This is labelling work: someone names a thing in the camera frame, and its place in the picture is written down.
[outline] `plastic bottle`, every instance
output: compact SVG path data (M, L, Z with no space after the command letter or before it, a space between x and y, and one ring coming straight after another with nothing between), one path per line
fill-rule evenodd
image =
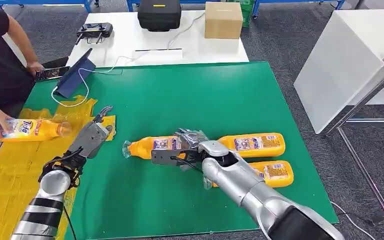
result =
M261 177L265 184L272 188L282 188L292 184L294 181L294 172L287 161L260 161L249 164L255 170L255 174ZM204 188L218 188L216 183L203 177Z
M224 136L218 141L243 158L277 157L285 152L284 137L275 132Z
M46 141L66 137L71 132L68 122L56 123L48 119L8 119L10 133L2 131L0 142Z
M137 156L147 160L151 159L151 151L154 149L180 150L182 143L177 136L148 136L133 143L125 141L122 148L125 158Z

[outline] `green mat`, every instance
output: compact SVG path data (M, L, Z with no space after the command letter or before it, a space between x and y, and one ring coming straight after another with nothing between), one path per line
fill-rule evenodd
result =
M124 158L125 140L202 130L211 139L278 132L280 157L294 171L292 185L277 190L311 207L331 223L338 219L267 62L183 64L119 68L87 78L94 114L114 106L116 135L87 162L71 214L78 239L165 236L256 229L246 211L219 188L205 190L202 176L150 160ZM50 108L55 82L38 83L26 107ZM77 94L85 94L79 87ZM66 240L72 234L67 231Z

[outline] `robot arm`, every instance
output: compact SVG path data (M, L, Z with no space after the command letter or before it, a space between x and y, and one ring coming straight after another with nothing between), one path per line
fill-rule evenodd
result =
M180 129L175 135L181 140L182 150L153 150L152 162L194 168L202 162L204 182L216 183L245 208L269 240L345 240L317 212L269 187L237 152L208 140L201 131ZM185 154L185 159L180 159L180 154Z
M64 195L83 173L87 159L94 158L113 126L104 127L105 107L87 123L62 157L47 162L39 177L40 188L28 204L10 240L54 240L64 211Z

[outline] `wire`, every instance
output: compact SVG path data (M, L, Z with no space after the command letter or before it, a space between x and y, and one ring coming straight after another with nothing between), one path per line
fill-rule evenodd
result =
M64 156L64 157L59 157L59 158L55 158L55 159L53 159L53 160L50 160L50 161L48 161L47 163L45 163L45 164L43 165L43 168L45 168L45 167L46 167L47 165L49 165L49 164L52 164L52 163L55 163L55 162L58 162L58 161L62 161L62 160L66 160L66 159L68 159L68 158L71 158L71 157L73 157L74 155L80 153L82 150L83 150L83 148L79 147L76 151L72 152L72 154L70 154L70 155L67 155L67 156Z
M172 157L170 157L170 158L173 159L173 160L180 161L180 162L182 162L182 163L184 163L184 164L187 164L187 165L189 165L189 167L191 167L191 168L195 169L196 171L198 171L198 172L204 174L204 172L203 172L201 169L199 169L197 166L191 164L191 163L188 162L188 161L185 161L185 160L181 159L180 157L172 156Z
M201 14L199 17L193 19L193 20L192 20L192 23L191 23L187 28L185 28L184 30L178 32L178 33L177 33L177 34L176 34L176 35L175 35L175 36L174 36L174 37L167 43L167 50L170 49L170 47L172 46L172 44L174 43L174 41L178 38L178 36L179 36L180 34L183 34L184 32L188 31L188 30L192 27L192 25L194 25L194 22L195 22L196 20L202 18L204 15L205 15L205 11L204 11L204 13Z
M360 215L357 215L357 214L355 214L355 213L352 213L352 212L341 212L341 213L338 213L337 214L337 216L342 216L342 215L352 215L352 216L354 216L354 217L356 217L356 218L358 218L358 219L360 219L363 223L365 223L365 224L367 224L367 225L369 225L370 227L375 227L375 225L373 224L373 222L370 220L370 219L368 219L368 218L364 218L364 217L362 217L362 216L360 216Z
M67 212L66 206L63 206L63 207L64 207L65 216L67 216L68 224L70 224L71 232L73 233L73 238L74 240L77 240L76 233L74 232L73 224L70 219L69 213Z
M131 58L131 57L128 57L128 56L118 56L117 59L115 60L114 65L113 65L113 66L111 67L111 69L108 70L108 71L93 71L93 70L89 70L89 69L85 69L85 68L79 68L77 72L78 72L78 75L80 76L81 80L83 81L84 86L86 87L86 96L84 96L84 99L83 99L81 102L77 103L77 104L74 104L74 105L65 105L64 103L62 103L62 102L58 101L57 99L55 99L55 97L54 97L54 93L55 93L55 91L58 89L58 86L56 86L56 87L52 90L52 92L50 93L50 97L51 97L55 102L57 102L58 104L60 104L61 106L64 106L64 107L67 107L67 108L71 108L71 107L79 106L80 104L84 103L84 102L86 101L86 99L88 99L88 96L89 96L89 87L88 87L88 85L86 84L86 81L85 81L85 79L83 78L82 74L80 73L80 70L83 70L83 71L86 71L86 72L91 72L91 73L96 73L96 74L107 74L107 73L111 72L111 71L117 66L117 62L119 61L120 58L130 59L130 61L126 62L126 64L128 64L128 63L130 63L130 62L133 62L133 61L135 61L135 60L138 60L139 58L143 57L145 54L142 54L142 55L140 55L140 56L138 56L138 57L136 57L136 58Z
M184 30L178 32L168 43L167 43L167 50L170 49L170 47L172 46L172 44L175 42L175 40L178 38L178 36L180 36L181 34L185 33L186 31L188 31L195 23L196 20L202 18L203 16L205 15L205 12L202 13L199 17L196 17L192 20L192 23L187 27L185 28ZM149 53L150 51L147 51L145 52L144 54L140 55L139 57L136 57L136 58L131 58L131 57L128 57L128 56L118 56L117 57L117 60L115 60L115 63L114 65L111 67L110 70L108 71L92 71L92 70L88 70L88 69L85 69L85 68L79 68L78 69L78 75L80 76L81 78L81 81L83 82L84 86L86 87L86 96L84 96L84 99L77 103L77 104L74 104L74 105L65 105L63 104L62 102L58 101L57 99L55 99L54 97L54 93L55 91L58 89L58 86L56 86L52 92L50 93L50 97L55 101L57 102L58 104L60 104L61 106L64 106L64 107L67 107L67 108L71 108L71 107L76 107L76 106L79 106L80 104L84 103L86 101L86 99L88 99L88 96L89 96L89 87L88 85L86 84L86 81L85 79L83 78L82 74L80 73L80 70L83 70L83 71L86 71L86 72L91 72L91 73L96 73L96 74L107 74L109 72L111 72L117 65L117 62L119 61L120 58L125 58L125 59L130 59L130 61L126 62L127 63L130 63L130 62L133 62L135 60L138 60L139 58L141 58L142 56L144 56L145 54Z
M331 204L335 205L339 210L341 210L343 212L343 214L348 218L348 220L352 223L352 225L354 225L357 229L359 229L360 231L362 231L363 233L365 233L367 236L369 236L371 239L373 240L376 240L372 235L370 235L367 231L365 231L364 229L362 229L361 227L357 226L357 224L355 224L353 222L353 220L351 219L351 217L348 215L347 212L345 212L342 207L340 207L338 204L334 203L333 201L330 201Z

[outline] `yellow cloth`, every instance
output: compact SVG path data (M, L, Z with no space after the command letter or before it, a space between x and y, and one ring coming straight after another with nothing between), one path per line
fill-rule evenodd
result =
M65 105L74 105L83 100L77 96L75 101L65 101ZM76 138L82 127L93 119L91 116L97 101L89 99L75 107L58 106L52 117L48 109L33 111L23 109L20 118L40 119L52 118L55 122L67 121L71 124L72 132L67 137L57 137L42 142L4 142L0 147L0 240L8 240L24 213L29 202L39 189L38 177L43 165L54 157L62 156ZM106 116L102 123L112 125L114 130L108 137L111 141L115 134L116 116ZM65 194L65 207L71 213L76 188ZM57 240L63 240L68 222L63 214L59 224Z

